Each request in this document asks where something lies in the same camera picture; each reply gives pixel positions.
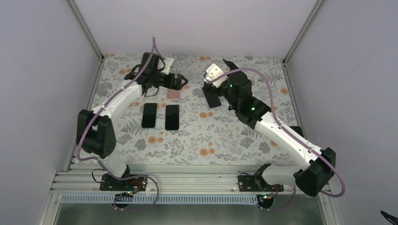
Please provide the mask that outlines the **clear phone case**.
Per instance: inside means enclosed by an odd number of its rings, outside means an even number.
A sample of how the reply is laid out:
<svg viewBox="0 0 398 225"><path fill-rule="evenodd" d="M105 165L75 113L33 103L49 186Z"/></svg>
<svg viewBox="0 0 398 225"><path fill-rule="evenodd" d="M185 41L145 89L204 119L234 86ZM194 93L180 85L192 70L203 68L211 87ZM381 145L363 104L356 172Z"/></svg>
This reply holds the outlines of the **clear phone case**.
<svg viewBox="0 0 398 225"><path fill-rule="evenodd" d="M158 103L160 98L159 98L159 89L154 89L154 90L148 90L148 92L146 92L144 94L144 102L145 103Z"/></svg>

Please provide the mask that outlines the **black phone from pink case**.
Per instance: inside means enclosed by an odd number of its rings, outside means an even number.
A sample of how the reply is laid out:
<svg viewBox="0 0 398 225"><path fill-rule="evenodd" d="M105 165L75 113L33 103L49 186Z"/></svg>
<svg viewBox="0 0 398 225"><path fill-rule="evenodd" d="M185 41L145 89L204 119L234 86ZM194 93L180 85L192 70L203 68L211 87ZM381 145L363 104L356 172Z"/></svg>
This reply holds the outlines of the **black phone from pink case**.
<svg viewBox="0 0 398 225"><path fill-rule="evenodd" d="M166 106L165 129L167 131L175 131L179 129L179 105Z"/></svg>

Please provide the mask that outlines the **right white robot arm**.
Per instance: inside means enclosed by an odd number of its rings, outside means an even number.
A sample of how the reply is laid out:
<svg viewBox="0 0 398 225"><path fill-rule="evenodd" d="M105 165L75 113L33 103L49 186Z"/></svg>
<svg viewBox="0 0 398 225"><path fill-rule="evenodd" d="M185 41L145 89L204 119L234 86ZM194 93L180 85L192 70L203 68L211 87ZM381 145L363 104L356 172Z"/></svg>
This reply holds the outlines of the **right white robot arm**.
<svg viewBox="0 0 398 225"><path fill-rule="evenodd" d="M336 153L331 148L309 142L303 135L279 119L270 106L253 96L252 82L233 62L225 60L230 68L225 73L212 64L204 74L204 89L224 97L243 124L265 135L287 151L295 161L293 166L262 165L254 174L253 191L266 191L273 185L296 186L308 196L317 196L335 175Z"/></svg>

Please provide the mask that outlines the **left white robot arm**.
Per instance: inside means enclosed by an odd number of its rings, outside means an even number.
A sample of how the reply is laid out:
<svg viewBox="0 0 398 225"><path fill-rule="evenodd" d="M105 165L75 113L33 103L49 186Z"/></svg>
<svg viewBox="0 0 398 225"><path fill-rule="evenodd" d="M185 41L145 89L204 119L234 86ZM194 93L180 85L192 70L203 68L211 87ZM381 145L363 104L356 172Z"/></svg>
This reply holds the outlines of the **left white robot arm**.
<svg viewBox="0 0 398 225"><path fill-rule="evenodd" d="M113 121L120 118L130 103L144 96L150 88L164 87L181 90L188 79L171 73L174 60L146 52L141 63L124 78L121 86L99 106L83 109L77 116L76 152L79 161L95 159L112 176L112 184L119 190L130 185L128 166L114 152L116 136Z"/></svg>

